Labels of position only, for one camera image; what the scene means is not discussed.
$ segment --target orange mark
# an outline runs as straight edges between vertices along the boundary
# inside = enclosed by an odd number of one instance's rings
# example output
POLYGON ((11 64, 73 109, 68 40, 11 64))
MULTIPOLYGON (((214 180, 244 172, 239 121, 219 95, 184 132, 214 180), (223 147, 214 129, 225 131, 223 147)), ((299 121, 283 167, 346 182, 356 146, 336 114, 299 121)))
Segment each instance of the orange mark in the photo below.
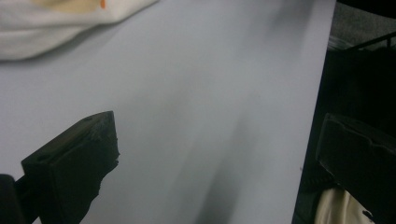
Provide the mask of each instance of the orange mark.
POLYGON ((101 8, 106 8, 106 0, 101 0, 100 1, 100 7, 101 8))

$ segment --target white cloth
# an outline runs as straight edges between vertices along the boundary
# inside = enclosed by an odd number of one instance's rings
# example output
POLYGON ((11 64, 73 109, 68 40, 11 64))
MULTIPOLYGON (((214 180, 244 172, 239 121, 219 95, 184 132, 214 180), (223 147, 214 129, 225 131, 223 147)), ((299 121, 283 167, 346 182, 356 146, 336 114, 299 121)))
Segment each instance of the white cloth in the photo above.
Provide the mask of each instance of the white cloth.
POLYGON ((1 0, 0 60, 36 56, 158 0, 1 0))
POLYGON ((315 224, 373 224, 367 211, 343 189, 324 190, 318 204, 315 224))

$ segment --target white surface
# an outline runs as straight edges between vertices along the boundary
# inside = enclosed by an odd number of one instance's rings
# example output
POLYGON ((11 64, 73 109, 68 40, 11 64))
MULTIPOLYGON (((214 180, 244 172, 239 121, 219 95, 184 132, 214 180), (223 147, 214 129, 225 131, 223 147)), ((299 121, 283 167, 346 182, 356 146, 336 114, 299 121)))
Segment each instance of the white surface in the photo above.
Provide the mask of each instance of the white surface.
POLYGON ((290 223, 333 7, 163 0, 0 63, 0 171, 114 110, 120 165, 82 223, 290 223))

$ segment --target fabric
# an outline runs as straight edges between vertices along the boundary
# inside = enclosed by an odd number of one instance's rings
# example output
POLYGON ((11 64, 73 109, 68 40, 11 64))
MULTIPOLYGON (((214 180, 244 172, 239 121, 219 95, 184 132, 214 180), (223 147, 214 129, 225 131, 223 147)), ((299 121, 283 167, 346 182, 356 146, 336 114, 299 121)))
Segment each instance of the fabric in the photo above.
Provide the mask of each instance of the fabric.
POLYGON ((1 0, 0 60, 36 56, 158 0, 1 0))
POLYGON ((373 224, 367 211, 343 189, 324 190, 317 208, 315 224, 373 224))

